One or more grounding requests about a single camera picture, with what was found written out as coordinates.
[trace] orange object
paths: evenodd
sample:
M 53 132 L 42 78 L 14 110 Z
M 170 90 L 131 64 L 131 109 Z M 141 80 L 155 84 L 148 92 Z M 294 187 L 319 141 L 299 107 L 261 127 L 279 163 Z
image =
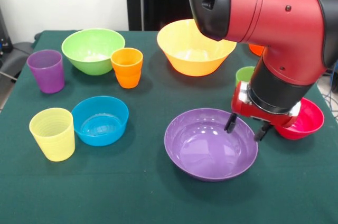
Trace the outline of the orange object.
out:
M 111 65 L 123 88 L 135 88 L 141 78 L 143 54 L 134 48 L 122 48 L 111 55 Z
M 163 27 L 157 35 L 157 43 L 171 65 L 188 76 L 213 73 L 236 47 L 235 42 L 217 42 L 202 35 L 194 19 Z
M 257 56 L 261 56 L 264 50 L 264 46 L 259 46 L 259 45 L 255 45 L 255 44 L 249 44 L 249 48 L 250 50 L 253 52 L 253 54 L 257 55 Z

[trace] purple bowl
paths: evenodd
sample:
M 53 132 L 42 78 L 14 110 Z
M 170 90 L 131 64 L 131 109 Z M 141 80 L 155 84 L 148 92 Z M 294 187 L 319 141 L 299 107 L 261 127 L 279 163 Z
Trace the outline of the purple bowl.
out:
M 184 172 L 203 181 L 222 181 L 245 172 L 254 163 L 258 144 L 240 118 L 231 134 L 224 131 L 230 113 L 194 109 L 169 124 L 164 145 L 170 159 Z

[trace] green cup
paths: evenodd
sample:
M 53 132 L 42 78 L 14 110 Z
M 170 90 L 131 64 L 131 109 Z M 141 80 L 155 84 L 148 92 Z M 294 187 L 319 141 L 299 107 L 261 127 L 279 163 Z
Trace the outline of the green cup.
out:
M 240 81 L 249 82 L 255 67 L 242 67 L 236 72 L 236 86 Z

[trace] orange cup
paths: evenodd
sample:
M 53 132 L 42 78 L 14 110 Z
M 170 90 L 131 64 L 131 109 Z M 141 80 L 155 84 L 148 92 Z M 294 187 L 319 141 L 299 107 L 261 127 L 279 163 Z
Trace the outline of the orange cup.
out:
M 122 48 L 116 50 L 110 60 L 120 86 L 135 88 L 141 78 L 142 52 L 134 48 Z
M 264 46 L 259 46 L 259 45 L 255 45 L 255 44 L 249 44 L 249 48 L 250 50 L 253 52 L 253 54 L 257 55 L 257 56 L 261 56 L 264 50 Z

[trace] plastic bowl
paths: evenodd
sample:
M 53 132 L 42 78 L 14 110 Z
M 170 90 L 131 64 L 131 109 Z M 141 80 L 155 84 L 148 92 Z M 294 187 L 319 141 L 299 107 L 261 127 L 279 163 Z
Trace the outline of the plastic bowl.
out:
M 213 73 L 236 47 L 235 42 L 217 42 L 202 35 L 193 19 L 163 27 L 157 43 L 171 65 L 188 76 Z
M 246 171 L 256 159 L 258 145 L 240 118 L 232 133 L 224 131 L 229 117 L 218 109 L 194 109 L 176 117 L 164 136 L 170 159 L 203 181 L 222 181 Z
M 129 117 L 125 103 L 111 96 L 86 99 L 75 106 L 72 114 L 75 132 L 91 146 L 106 146 L 119 140 Z
M 116 31 L 87 29 L 67 37 L 61 49 L 80 71 L 89 75 L 102 75 L 112 70 L 111 54 L 124 46 L 125 39 Z
M 264 46 L 259 46 L 259 45 L 255 45 L 255 44 L 249 44 L 249 48 L 252 51 L 253 54 L 257 55 L 257 56 L 261 56 L 264 50 Z
M 276 131 L 284 138 L 297 140 L 314 134 L 324 125 L 324 114 L 310 100 L 301 100 L 301 110 L 296 121 L 288 128 L 276 126 Z

